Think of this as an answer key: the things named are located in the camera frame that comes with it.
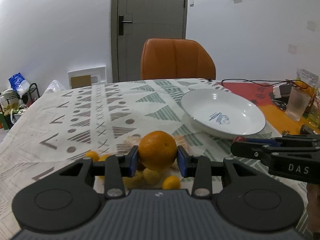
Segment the person right hand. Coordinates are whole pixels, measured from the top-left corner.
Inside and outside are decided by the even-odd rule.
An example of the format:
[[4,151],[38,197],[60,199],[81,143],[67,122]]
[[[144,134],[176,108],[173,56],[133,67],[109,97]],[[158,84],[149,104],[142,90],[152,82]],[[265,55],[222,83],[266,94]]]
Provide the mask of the person right hand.
[[320,225],[320,207],[319,207],[319,185],[307,184],[308,204],[306,210],[308,212],[308,228],[313,233],[319,233]]

